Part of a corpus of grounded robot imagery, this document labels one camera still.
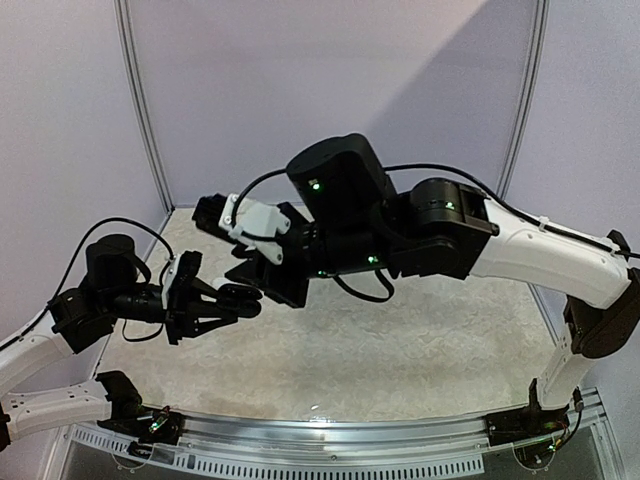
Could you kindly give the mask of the black charging case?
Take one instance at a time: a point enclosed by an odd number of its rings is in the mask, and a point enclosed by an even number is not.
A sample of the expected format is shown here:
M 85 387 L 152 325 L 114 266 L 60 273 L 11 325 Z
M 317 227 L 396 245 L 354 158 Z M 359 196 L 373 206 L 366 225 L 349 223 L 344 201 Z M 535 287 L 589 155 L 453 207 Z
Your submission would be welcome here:
M 242 284 L 226 283 L 217 289 L 216 304 L 241 318 L 255 318 L 262 310 L 262 293 Z

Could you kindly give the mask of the white oval charging case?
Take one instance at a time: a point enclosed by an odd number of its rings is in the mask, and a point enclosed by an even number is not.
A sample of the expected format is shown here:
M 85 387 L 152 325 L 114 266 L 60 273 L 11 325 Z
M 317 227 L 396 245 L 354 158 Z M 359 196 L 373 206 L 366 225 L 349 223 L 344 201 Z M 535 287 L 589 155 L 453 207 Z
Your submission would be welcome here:
M 214 289 L 219 289 L 226 283 L 227 283 L 227 280 L 225 278 L 216 278 L 212 281 L 211 285 Z

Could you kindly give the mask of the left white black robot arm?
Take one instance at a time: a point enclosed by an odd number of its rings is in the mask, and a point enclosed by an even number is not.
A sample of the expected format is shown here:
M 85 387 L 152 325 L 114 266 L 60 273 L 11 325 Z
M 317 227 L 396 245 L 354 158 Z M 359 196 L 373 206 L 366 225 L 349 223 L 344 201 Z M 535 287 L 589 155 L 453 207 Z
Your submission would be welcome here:
M 121 371 L 107 371 L 64 388 L 19 394 L 15 387 L 59 360 L 79 354 L 113 333 L 118 320 L 158 324 L 172 345 L 253 318 L 261 294 L 229 281 L 210 286 L 198 277 L 202 255 L 170 258 L 161 284 L 124 234 L 107 235 L 86 249 L 81 283 L 59 292 L 1 347 L 1 445 L 33 433 L 94 421 L 141 443 L 178 442 L 182 414 L 148 407 Z

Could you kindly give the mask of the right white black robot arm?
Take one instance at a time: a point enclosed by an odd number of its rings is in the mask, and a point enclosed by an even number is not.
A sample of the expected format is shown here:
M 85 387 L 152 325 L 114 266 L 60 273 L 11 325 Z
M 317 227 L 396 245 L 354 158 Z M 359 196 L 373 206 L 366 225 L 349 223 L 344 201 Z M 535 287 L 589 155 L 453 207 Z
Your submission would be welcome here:
M 254 251 L 228 276 L 295 308 L 310 279 L 364 271 L 505 278 L 564 293 L 566 339 L 536 379 L 536 399 L 517 415 L 521 432 L 537 436 L 638 324 L 631 250 L 618 232 L 599 238 L 566 229 L 511 207 L 464 171 L 437 172 L 401 193 L 365 136 L 321 140 L 284 168 L 311 222 L 243 192 L 225 201 L 220 227 Z

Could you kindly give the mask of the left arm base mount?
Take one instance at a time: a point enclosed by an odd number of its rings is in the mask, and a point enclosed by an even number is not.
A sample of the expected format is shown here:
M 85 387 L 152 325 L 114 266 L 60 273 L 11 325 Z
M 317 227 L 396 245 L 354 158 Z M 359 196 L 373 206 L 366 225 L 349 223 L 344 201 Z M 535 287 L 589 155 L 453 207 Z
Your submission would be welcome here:
M 169 406 L 162 409 L 142 407 L 138 413 L 125 418 L 98 421 L 103 429 L 135 437 L 142 444 L 177 445 L 184 430 L 186 418 Z

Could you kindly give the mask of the aluminium front rail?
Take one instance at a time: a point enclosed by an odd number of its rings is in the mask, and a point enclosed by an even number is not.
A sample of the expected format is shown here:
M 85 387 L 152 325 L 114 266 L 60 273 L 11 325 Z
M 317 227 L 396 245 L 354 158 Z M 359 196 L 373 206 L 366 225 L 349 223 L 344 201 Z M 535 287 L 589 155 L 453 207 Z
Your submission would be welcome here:
M 48 479 L 622 479 L 600 396 L 582 393 L 570 440 L 499 444 L 484 414 L 416 421 L 266 421 L 192 414 L 175 445 L 81 424 L 57 439 Z

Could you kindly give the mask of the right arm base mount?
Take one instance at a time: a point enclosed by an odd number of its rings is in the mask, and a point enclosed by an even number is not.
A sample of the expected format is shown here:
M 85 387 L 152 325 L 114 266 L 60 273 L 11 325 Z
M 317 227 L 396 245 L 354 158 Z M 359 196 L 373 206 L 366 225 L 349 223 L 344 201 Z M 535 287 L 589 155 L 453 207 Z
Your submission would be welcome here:
M 489 445 L 495 447 L 564 431 L 569 426 L 568 412 L 568 405 L 543 410 L 537 404 L 529 404 L 489 413 L 482 419 Z

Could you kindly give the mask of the right aluminium frame post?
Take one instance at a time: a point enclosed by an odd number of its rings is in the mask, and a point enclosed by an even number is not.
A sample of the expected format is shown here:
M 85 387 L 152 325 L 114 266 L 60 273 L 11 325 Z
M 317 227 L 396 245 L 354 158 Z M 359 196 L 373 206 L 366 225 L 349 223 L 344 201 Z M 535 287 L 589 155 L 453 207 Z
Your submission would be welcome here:
M 536 82 L 544 49 L 549 14 L 549 1 L 538 0 L 534 2 L 534 6 L 531 34 L 525 58 L 516 116 L 497 183 L 497 194 L 502 199 L 507 197 L 514 171 L 516 169 L 519 152 L 524 140 L 526 126 L 535 94 Z

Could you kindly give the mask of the aluminium frame post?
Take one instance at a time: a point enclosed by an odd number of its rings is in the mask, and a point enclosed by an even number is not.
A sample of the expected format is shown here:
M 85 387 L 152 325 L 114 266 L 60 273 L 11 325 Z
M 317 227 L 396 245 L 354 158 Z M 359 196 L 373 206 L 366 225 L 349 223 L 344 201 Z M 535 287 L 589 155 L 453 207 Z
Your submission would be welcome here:
M 163 209 L 167 214 L 171 214 L 175 210 L 175 202 L 151 121 L 136 48 L 131 5 L 126 0 L 115 0 L 113 4 L 125 73 L 147 163 Z
M 507 197 L 514 171 L 516 169 L 519 152 L 524 140 L 526 126 L 535 94 L 536 82 L 544 49 L 549 14 L 549 1 L 538 0 L 534 2 L 534 6 L 531 34 L 525 58 L 516 116 L 497 183 L 497 194 L 502 199 Z

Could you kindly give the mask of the left aluminium frame post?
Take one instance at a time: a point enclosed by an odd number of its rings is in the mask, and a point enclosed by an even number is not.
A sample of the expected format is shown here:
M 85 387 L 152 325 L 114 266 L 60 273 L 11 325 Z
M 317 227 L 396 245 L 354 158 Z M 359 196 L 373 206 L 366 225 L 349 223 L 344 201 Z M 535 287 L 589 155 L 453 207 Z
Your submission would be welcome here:
M 175 202 L 151 121 L 136 48 L 131 5 L 126 0 L 115 0 L 113 4 L 125 73 L 147 163 L 163 209 L 167 214 L 171 214 L 175 210 Z

